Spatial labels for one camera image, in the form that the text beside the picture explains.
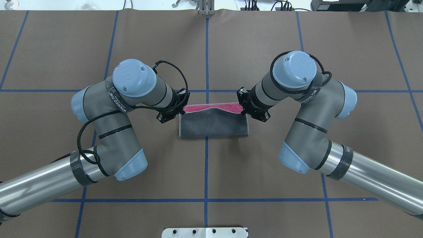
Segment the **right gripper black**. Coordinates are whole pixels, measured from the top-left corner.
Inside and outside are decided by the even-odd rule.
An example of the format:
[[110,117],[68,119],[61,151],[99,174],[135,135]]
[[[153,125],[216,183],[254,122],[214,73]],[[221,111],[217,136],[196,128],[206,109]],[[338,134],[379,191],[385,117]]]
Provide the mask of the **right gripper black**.
[[241,114],[249,114],[253,119],[266,122],[271,115],[268,110],[271,106],[263,104],[255,92],[255,87],[251,90],[241,87],[237,91],[237,98],[240,106],[242,107]]

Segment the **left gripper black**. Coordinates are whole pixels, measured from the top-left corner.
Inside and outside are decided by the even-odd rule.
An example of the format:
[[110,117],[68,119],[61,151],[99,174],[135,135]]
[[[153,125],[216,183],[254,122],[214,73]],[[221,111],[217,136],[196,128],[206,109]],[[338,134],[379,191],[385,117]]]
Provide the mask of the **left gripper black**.
[[184,107],[188,104],[189,96],[190,92],[188,90],[173,90],[171,103],[168,107],[158,110],[157,120],[163,124],[175,119],[178,114],[184,115]]

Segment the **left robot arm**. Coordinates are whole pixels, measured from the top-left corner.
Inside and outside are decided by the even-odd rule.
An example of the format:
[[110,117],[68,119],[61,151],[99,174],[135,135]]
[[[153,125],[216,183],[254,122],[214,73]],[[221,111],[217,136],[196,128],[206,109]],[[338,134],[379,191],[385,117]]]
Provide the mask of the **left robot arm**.
[[184,88],[174,90],[157,74],[160,60],[150,67],[137,59],[123,60],[104,81],[86,87],[71,99],[74,115],[83,122],[77,149],[52,163],[1,184],[1,222],[80,188],[114,176],[130,179],[147,168],[144,150],[128,114],[136,109],[158,112],[161,123],[184,114],[189,99]]

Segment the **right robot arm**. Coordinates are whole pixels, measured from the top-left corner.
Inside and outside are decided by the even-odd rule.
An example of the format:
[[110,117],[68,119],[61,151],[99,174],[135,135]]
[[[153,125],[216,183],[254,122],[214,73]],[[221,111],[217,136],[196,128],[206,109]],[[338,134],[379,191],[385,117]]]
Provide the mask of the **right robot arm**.
[[243,115],[262,122],[270,118],[269,109],[286,98],[301,104],[278,154],[284,166],[301,174],[314,169],[422,219],[421,181],[327,139],[333,121],[347,117],[358,97],[332,80],[315,56],[299,50],[277,55],[269,72],[252,89],[241,87],[237,98]]

